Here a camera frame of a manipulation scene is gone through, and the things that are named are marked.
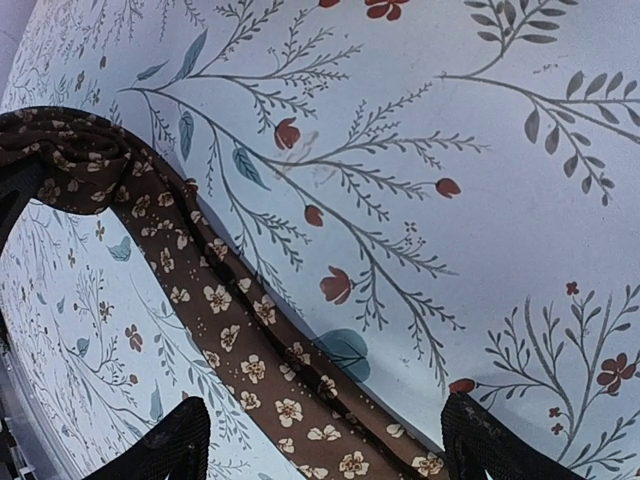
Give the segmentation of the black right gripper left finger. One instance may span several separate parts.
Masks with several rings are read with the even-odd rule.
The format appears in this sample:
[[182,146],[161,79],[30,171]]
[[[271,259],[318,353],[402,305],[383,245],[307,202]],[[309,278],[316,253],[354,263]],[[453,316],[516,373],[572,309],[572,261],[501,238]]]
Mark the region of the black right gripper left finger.
[[123,454],[86,480],[205,480],[210,417],[200,397],[187,397]]

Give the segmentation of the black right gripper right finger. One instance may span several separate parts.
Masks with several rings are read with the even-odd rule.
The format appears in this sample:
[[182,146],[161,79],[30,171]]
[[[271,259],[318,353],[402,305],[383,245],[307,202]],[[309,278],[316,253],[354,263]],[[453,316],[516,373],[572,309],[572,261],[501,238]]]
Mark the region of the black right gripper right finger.
[[449,395],[441,428],[451,479],[582,479],[529,446],[465,393]]

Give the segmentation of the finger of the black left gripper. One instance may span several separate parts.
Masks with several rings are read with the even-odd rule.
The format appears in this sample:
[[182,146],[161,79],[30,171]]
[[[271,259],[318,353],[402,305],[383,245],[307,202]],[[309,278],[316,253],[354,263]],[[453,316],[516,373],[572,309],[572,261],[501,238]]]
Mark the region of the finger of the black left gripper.
[[45,167],[36,157],[28,157],[1,168],[1,249],[4,249],[26,205],[36,197],[44,176]]

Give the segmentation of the brown floral tie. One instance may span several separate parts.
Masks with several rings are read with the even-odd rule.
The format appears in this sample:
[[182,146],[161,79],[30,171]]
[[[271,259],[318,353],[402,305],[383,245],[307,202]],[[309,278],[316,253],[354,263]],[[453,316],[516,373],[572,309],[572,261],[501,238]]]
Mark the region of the brown floral tie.
[[309,341],[230,251],[194,190],[149,145],[102,117],[35,107],[1,117],[1,168],[45,167],[36,197],[113,212],[142,249],[207,368],[308,479],[445,479],[405,431]]

